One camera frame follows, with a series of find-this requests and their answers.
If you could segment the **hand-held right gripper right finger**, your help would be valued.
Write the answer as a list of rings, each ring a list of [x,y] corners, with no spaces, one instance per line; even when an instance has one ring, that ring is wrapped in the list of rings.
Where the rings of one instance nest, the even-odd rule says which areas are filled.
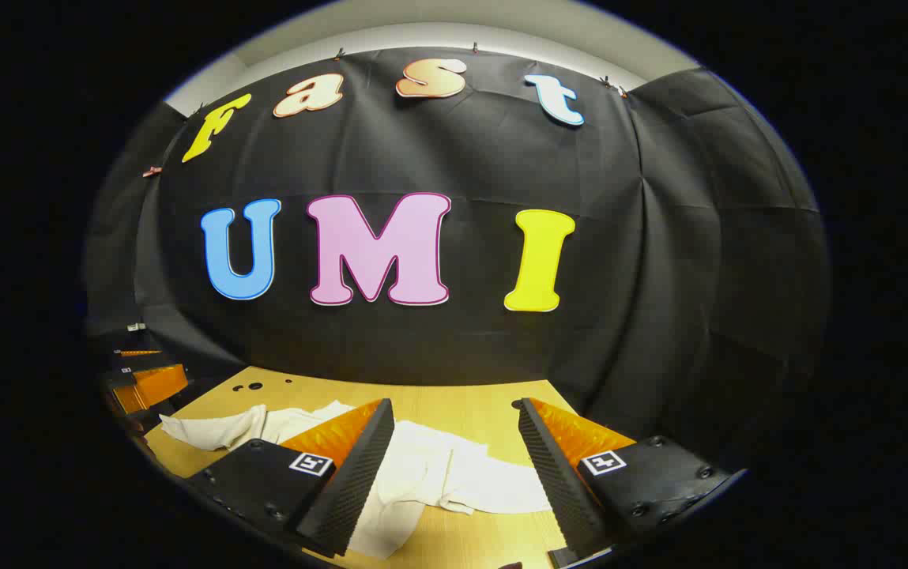
[[[556,568],[663,543],[746,475],[663,435],[631,439],[536,398],[516,403],[518,430],[566,546]]]

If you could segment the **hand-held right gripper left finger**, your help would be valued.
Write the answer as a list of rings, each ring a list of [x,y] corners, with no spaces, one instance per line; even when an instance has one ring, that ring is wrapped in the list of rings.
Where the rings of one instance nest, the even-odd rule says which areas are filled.
[[[342,556],[393,432],[391,400],[377,399],[283,443],[248,440],[185,484],[267,543]]]

